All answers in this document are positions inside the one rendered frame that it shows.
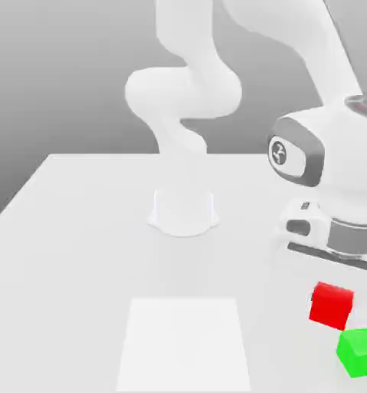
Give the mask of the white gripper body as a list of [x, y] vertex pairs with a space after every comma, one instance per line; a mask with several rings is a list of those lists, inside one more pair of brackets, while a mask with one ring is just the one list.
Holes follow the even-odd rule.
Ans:
[[314, 281], [351, 290], [367, 290], [367, 261], [341, 259], [312, 247], [290, 243], [283, 265]]

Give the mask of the small green cube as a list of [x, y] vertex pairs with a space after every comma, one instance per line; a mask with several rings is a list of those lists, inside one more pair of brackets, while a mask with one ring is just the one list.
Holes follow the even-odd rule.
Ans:
[[367, 376], [367, 328], [342, 331], [336, 355], [350, 378]]

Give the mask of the small red cube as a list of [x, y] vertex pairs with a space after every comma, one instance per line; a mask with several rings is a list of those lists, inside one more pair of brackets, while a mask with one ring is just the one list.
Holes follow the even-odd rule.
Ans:
[[350, 289], [318, 282], [312, 292], [309, 319], [344, 331], [355, 293]]

